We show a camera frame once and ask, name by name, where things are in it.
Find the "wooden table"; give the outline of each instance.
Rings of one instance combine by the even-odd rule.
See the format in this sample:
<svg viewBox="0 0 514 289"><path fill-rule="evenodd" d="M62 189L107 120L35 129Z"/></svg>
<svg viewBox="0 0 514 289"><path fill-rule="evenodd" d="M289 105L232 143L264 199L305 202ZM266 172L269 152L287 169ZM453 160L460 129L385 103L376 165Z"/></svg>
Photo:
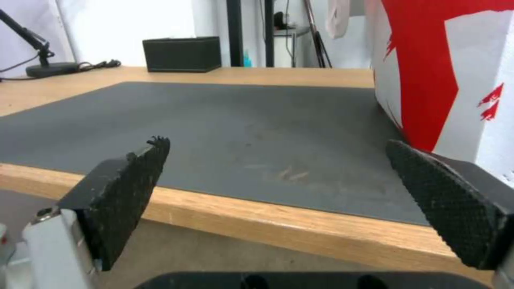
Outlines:
<svg viewBox="0 0 514 289"><path fill-rule="evenodd" d="M143 67L119 67L0 83L0 116L124 81L374 87L367 69L221 68L207 74L149 74ZM81 178L0 164L0 189L55 200ZM154 190L143 217L391 270L449 272L488 285L492 277L492 272L462 265L435 230L425 226L160 187Z"/></svg>

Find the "black speaker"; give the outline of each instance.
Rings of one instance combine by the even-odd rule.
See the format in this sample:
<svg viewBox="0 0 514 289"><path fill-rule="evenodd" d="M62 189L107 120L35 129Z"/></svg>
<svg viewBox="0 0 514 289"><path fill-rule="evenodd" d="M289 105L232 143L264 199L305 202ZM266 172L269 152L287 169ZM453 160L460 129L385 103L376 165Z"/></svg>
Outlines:
<svg viewBox="0 0 514 289"><path fill-rule="evenodd" d="M143 40L149 72L208 72L222 65L219 37Z"/></svg>

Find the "cardboard box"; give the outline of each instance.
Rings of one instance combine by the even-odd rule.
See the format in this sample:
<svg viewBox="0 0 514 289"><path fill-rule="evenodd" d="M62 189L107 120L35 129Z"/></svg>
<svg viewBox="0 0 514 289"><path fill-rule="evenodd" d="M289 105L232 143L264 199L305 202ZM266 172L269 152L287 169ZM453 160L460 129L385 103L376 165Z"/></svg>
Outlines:
<svg viewBox="0 0 514 289"><path fill-rule="evenodd" d="M514 187L514 1L366 0L376 97L409 144Z"/></svg>

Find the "lamp base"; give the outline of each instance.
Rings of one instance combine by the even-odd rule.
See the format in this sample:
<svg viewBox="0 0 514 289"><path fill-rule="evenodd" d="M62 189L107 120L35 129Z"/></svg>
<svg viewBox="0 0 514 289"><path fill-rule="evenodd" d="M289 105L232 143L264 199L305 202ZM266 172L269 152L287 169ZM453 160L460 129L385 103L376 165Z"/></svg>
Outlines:
<svg viewBox="0 0 514 289"><path fill-rule="evenodd" d="M58 62L50 63L47 66L33 65L28 66L25 72L30 77L43 78L55 75L72 74L79 72L79 66L76 62Z"/></svg>

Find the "power cord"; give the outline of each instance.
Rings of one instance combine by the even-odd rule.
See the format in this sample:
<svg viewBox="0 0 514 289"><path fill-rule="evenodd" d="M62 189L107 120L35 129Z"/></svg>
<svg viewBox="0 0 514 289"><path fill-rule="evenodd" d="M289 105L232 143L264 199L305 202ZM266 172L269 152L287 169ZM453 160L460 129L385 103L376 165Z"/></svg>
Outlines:
<svg viewBox="0 0 514 289"><path fill-rule="evenodd" d="M262 13L262 0L259 0L259 8L261 10L261 21L262 21L262 40L266 43L266 25L264 23L264 14Z"/></svg>
<svg viewBox="0 0 514 289"><path fill-rule="evenodd" d="M22 64L25 64L33 59L35 59L37 57L37 55L30 59L30 60L26 60L24 62L21 62L17 65L13 65L11 67L8 67L6 68L6 70L0 70L0 72L4 72L4 71L7 71L7 70L10 70L10 69L13 69L15 67L18 67ZM102 61L100 63L97 63L97 64L91 64L89 62L81 62L79 64L77 64L77 72L78 73L81 73L81 72L86 72L86 71L90 71L90 70L93 70L93 69L99 69L99 68L113 68L113 67L118 67L121 65L121 61L119 60L116 60L116 59L111 59L109 62L107 61ZM0 82L2 82L3 80L13 80L13 81L23 81L23 80L33 80L33 79L41 79L41 78L44 78L44 77L29 77L29 78L5 78L5 77L0 77Z"/></svg>
<svg viewBox="0 0 514 289"><path fill-rule="evenodd" d="M36 55L35 55L34 57L32 57L31 59L27 59L27 60L22 61L22 62L20 62L20 63L18 63L18 64L14 64L13 66L10 66L10 67L4 68L4 69L0 69L0 73L3 73L3 72L6 72L6 71L8 71L8 70L11 70L11 69L13 69L13 68L16 68L16 67L18 67L18 66L20 66L20 65L23 65L23 64L27 63L27 62L31 62L32 60L36 59L38 56L39 56L39 53L38 53L38 54L36 54Z"/></svg>
<svg viewBox="0 0 514 289"><path fill-rule="evenodd" d="M79 72L90 71L92 69L98 69L98 68L113 68L113 67L118 67L120 65L121 65L121 62L119 60L115 60L115 59L111 59L111 61L109 61L109 62L102 61L95 65L92 65L91 63L85 61L85 62L79 63Z"/></svg>
<svg viewBox="0 0 514 289"><path fill-rule="evenodd" d="M291 61L294 63L295 62L295 59L293 59L292 57L292 53L291 51L289 50L289 44L288 44L288 41L287 41L287 38L289 37L289 25L287 22L289 22L289 15L287 14L289 11L289 0L287 0L287 3L286 3L286 50L287 50L287 53L289 53L289 57L291 57Z"/></svg>

